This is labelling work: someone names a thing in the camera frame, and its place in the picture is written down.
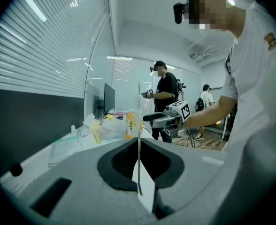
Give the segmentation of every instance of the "computer monitor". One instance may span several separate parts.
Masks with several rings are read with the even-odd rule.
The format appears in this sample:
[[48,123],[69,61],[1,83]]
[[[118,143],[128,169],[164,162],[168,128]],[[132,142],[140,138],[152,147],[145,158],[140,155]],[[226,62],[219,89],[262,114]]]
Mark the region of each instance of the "computer monitor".
[[107,113],[115,108],[115,90],[105,83],[104,112]]

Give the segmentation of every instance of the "black pants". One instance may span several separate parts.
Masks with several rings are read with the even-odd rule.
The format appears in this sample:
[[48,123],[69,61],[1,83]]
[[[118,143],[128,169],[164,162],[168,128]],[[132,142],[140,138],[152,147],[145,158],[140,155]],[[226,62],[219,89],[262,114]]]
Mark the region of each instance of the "black pants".
[[160,129],[158,128],[152,128],[152,131],[153,131],[152,136],[154,139],[158,140],[159,132],[160,132],[163,142],[171,143],[171,137],[168,136],[165,132],[162,132],[162,130],[160,131]]

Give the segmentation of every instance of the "window blind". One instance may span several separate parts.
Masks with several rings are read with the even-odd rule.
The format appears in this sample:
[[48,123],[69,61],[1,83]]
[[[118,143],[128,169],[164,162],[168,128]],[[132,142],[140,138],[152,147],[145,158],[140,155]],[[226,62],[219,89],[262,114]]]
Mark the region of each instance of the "window blind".
[[84,97],[104,0],[13,0],[0,18],[0,89]]

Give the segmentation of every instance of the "white t-shirt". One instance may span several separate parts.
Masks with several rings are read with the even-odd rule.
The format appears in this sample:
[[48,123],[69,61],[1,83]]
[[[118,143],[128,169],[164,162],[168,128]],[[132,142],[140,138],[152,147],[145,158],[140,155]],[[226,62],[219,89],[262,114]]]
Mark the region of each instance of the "white t-shirt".
[[209,103],[214,102],[213,96],[210,92],[202,91],[199,97],[204,101],[204,108],[209,107]]
[[230,61],[226,60],[231,74],[226,69],[222,96],[238,100],[228,148],[237,141],[245,143],[252,134],[276,123],[274,38],[275,19],[261,5],[253,3],[246,11],[241,36],[234,40]]

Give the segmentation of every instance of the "wooden floor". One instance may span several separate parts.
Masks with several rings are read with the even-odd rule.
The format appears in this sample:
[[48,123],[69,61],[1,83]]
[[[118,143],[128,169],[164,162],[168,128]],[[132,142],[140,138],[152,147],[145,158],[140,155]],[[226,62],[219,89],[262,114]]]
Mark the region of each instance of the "wooden floor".
[[[198,131],[193,131],[194,138],[196,137],[197,134],[198,134]],[[179,134],[179,136],[181,136],[181,138],[172,139],[173,144],[179,145],[179,146],[185,146],[185,147],[188,146],[190,148],[192,147],[189,135],[188,135],[188,140],[186,140],[187,133]],[[211,132],[208,130],[205,131],[203,138],[204,138],[203,141],[197,141],[195,139],[193,140],[193,137],[191,136],[192,143],[193,143],[193,141],[195,142],[195,148],[221,151],[227,142],[227,141],[222,140],[221,134],[214,133],[214,132]]]

